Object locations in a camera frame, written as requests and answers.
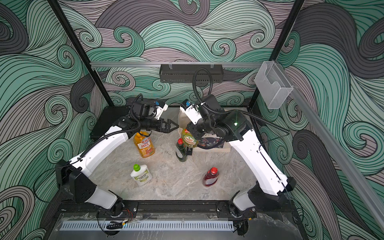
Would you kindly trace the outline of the yellow-green soap bottle red cap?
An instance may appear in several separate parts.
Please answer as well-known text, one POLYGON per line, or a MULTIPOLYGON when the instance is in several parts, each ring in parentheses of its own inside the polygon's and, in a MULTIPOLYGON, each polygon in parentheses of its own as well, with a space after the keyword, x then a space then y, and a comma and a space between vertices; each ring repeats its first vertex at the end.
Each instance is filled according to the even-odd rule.
POLYGON ((181 131, 181 138, 185 146, 188 148, 195 148, 198 146, 199 141, 193 137, 193 135, 187 130, 187 128, 184 128, 181 131))

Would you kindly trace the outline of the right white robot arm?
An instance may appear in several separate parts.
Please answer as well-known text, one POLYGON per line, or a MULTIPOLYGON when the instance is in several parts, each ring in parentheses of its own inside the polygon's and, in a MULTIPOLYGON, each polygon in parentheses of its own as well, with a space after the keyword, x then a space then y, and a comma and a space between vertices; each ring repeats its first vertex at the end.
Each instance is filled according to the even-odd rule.
POLYGON ((233 215, 242 215, 252 208, 273 210, 283 204, 284 193, 292 191, 296 181, 275 165, 244 113, 234 110, 222 114, 208 111, 200 114, 193 106, 184 112, 190 119, 187 130, 195 139, 200 140, 210 133, 228 142, 257 179, 253 188, 234 195, 230 201, 233 215))

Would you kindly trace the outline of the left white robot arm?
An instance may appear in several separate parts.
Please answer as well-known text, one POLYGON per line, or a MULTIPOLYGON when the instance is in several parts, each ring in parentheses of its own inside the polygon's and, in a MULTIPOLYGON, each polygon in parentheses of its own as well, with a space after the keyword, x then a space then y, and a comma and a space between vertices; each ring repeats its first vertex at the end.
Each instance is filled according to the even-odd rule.
POLYGON ((56 164, 55 174, 59 190, 77 204, 92 204, 104 209, 114 218, 120 216, 125 208, 122 198, 97 186, 90 176, 109 154, 140 130, 168 134, 178 127, 176 122, 162 118, 139 121, 119 118, 85 151, 68 162, 61 160, 56 164))

